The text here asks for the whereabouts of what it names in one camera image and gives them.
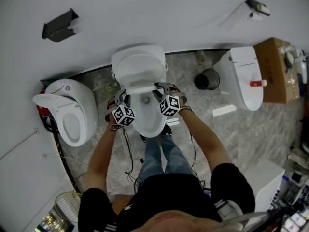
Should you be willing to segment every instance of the smart toilet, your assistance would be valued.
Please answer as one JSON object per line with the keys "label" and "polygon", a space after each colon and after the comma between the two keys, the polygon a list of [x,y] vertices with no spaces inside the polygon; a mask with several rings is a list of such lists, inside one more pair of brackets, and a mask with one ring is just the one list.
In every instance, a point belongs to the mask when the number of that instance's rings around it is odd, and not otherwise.
{"label": "smart toilet", "polygon": [[160,114],[159,101],[152,93],[158,90],[155,83],[165,82],[163,48],[144,45],[119,51],[112,56],[112,70],[121,89],[130,95],[130,107],[136,116],[133,127],[147,138],[156,137],[167,119]]}
{"label": "smart toilet", "polygon": [[71,146],[86,143],[96,132],[98,111],[92,91],[71,79],[61,79],[49,85],[45,94],[33,97],[38,106],[53,115],[63,140]]}
{"label": "smart toilet", "polygon": [[261,81],[261,72],[253,47],[232,48],[213,68],[220,76],[223,97],[237,108],[256,111],[263,102],[263,87],[250,82]]}

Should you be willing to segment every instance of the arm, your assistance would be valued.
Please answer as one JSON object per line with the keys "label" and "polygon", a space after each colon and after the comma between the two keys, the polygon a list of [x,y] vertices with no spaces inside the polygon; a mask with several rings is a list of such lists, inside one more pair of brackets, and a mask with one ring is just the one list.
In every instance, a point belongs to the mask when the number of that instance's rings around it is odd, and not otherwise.
{"label": "arm", "polygon": [[211,172],[221,163],[231,163],[219,138],[207,125],[189,110],[181,110],[179,114],[185,121],[195,141],[201,147]]}
{"label": "arm", "polygon": [[86,175],[86,189],[98,188],[106,191],[106,176],[107,169],[110,164],[112,147],[114,144],[116,132],[110,130],[110,125],[115,124],[115,120],[112,115],[109,116],[110,122],[101,137],[95,151],[93,152],[88,171]]}

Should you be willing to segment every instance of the black bracket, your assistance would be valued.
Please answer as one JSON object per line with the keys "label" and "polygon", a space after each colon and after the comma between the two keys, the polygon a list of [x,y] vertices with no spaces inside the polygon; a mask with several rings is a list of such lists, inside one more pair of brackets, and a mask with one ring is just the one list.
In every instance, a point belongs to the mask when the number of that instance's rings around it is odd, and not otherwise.
{"label": "black bracket", "polygon": [[74,33],[73,29],[68,29],[68,26],[71,24],[72,20],[75,20],[78,17],[79,16],[75,13],[75,11],[70,9],[70,11],[62,14],[49,23],[44,23],[42,38],[48,38],[51,41],[60,42],[73,36],[76,33]]}

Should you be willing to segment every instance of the jeans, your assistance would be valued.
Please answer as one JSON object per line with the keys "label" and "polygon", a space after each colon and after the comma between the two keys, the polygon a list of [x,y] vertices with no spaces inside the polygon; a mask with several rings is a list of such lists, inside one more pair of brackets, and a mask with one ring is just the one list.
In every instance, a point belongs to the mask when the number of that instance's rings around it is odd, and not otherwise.
{"label": "jeans", "polygon": [[161,150],[156,138],[146,138],[145,160],[138,176],[137,185],[141,185],[150,176],[164,173],[191,174],[195,176],[188,160],[175,145],[172,137],[164,135],[160,138],[164,156],[168,161],[165,172],[162,169]]}

